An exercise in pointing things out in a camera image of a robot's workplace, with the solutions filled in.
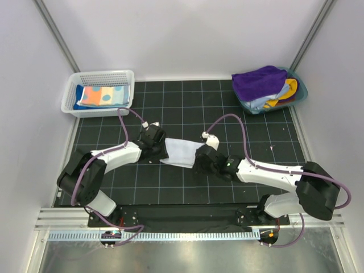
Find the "blue microfiber towel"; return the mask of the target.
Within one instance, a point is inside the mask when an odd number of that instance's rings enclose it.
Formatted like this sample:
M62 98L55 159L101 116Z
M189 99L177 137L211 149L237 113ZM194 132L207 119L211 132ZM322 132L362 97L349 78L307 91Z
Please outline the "blue microfiber towel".
M86 110L85 106L80 105L80 99L83 94L84 87L81 85L76 86L76 102L73 105L74 110Z

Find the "white towel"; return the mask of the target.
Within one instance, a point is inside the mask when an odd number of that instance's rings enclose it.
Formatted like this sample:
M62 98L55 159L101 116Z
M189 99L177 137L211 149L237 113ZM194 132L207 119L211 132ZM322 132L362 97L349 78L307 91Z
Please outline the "white towel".
M165 144L168 158L160 159L160 162L189 169L193 168L197 149L204 145L199 142L173 138L166 138Z

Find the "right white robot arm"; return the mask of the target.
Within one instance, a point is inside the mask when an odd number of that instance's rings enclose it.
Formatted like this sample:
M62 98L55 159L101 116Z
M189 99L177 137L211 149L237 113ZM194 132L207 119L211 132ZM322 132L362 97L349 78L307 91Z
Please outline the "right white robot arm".
M196 150L193 170L228 182L256 183L284 190L284 194L264 195L259 201L255 215L262 225L270 225L276 218L291 213L306 213L329 221L340 191L314 162L279 166L236 155L225 156L207 144Z

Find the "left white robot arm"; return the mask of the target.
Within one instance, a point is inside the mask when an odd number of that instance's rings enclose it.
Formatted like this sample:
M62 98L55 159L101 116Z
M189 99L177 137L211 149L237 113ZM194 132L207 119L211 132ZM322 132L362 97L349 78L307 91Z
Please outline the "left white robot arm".
M109 228L120 222L117 204L101 190L104 175L121 166L138 162L167 159L166 132L158 122L143 124L134 140L104 150L76 150L57 179L57 186L71 197L72 205L88 207L101 215Z

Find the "light blue cartoon towel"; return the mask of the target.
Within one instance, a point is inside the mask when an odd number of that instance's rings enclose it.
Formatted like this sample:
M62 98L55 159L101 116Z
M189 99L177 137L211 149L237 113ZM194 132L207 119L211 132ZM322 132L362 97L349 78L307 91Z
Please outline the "light blue cartoon towel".
M130 85L83 87L80 105L85 107L126 107L130 102Z

